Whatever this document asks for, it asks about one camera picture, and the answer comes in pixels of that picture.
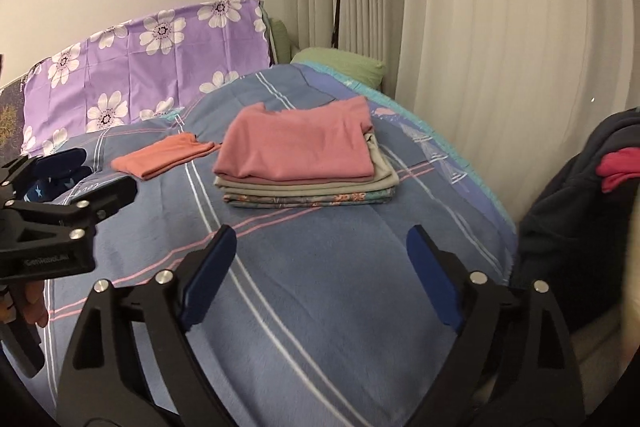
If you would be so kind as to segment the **left hand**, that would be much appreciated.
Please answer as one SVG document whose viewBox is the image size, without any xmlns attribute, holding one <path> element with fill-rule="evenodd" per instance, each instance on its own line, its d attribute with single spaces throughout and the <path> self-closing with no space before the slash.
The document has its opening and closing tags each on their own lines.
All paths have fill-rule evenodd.
<svg viewBox="0 0 640 427">
<path fill-rule="evenodd" d="M 49 312 L 43 297 L 44 282 L 17 283 L 1 291 L 0 317 L 2 323 L 12 322 L 21 314 L 30 325 L 44 329 L 49 322 Z"/>
</svg>

